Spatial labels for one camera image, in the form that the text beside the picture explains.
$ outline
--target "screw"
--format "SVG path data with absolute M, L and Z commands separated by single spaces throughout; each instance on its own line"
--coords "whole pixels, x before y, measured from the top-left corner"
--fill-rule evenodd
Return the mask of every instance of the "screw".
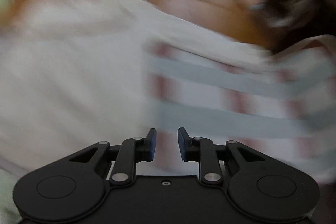
M 164 181 L 162 182 L 162 185 L 163 185 L 163 186 L 169 186 L 170 184 L 171 184 L 171 182 L 168 181 L 168 180 L 164 180 Z
M 215 182 L 221 179 L 221 176 L 217 173 L 208 173 L 204 176 L 207 181 Z
M 116 173 L 112 176 L 112 179 L 114 181 L 118 181 L 118 182 L 121 182 L 121 181 L 125 181 L 128 179 L 128 175 L 125 174 L 125 173 Z

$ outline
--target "striped fabric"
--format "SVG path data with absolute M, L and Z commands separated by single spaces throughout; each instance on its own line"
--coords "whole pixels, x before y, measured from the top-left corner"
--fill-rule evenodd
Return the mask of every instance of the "striped fabric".
M 216 143 L 235 139 L 302 169 L 318 182 L 334 179 L 336 66 L 325 47 L 306 47 L 262 72 L 164 42 L 151 48 L 150 61 L 162 145 L 157 151 L 164 154 L 158 156 L 160 168 L 184 168 L 172 147 L 177 128 L 185 127 L 191 136 Z M 174 158 L 170 164 L 163 160 Z

